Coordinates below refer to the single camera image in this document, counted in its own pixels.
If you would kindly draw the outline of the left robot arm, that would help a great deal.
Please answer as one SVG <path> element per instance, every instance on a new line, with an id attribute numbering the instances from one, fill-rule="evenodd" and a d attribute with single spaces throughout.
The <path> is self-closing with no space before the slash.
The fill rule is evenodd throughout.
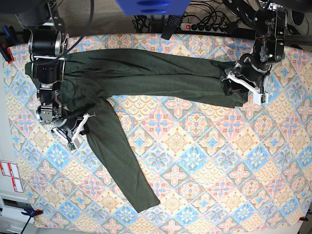
<path id="1" fill-rule="evenodd" d="M 234 67 L 225 69 L 221 83 L 225 95 L 235 92 L 252 92 L 255 104 L 268 103 L 265 82 L 273 64 L 285 57 L 286 45 L 312 44 L 310 35 L 288 35 L 288 15 L 286 8 L 300 13 L 312 10 L 310 0 L 258 0 L 259 10 L 254 11 L 243 0 L 225 0 L 224 4 L 239 16 L 244 24 L 255 30 L 252 53 L 243 54 Z"/>

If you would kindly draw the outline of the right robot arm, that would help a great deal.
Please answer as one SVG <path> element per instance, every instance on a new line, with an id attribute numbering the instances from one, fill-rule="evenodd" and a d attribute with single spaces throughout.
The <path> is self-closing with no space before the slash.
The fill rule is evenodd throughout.
<path id="1" fill-rule="evenodd" d="M 32 0 L 16 14 L 19 23 L 30 31 L 28 48 L 32 61 L 32 78 L 39 82 L 36 116 L 40 124 L 53 126 L 67 142 L 70 151 L 79 147 L 78 135 L 88 132 L 87 108 L 69 111 L 62 103 L 60 85 L 64 79 L 69 34 L 58 13 L 55 0 Z"/>

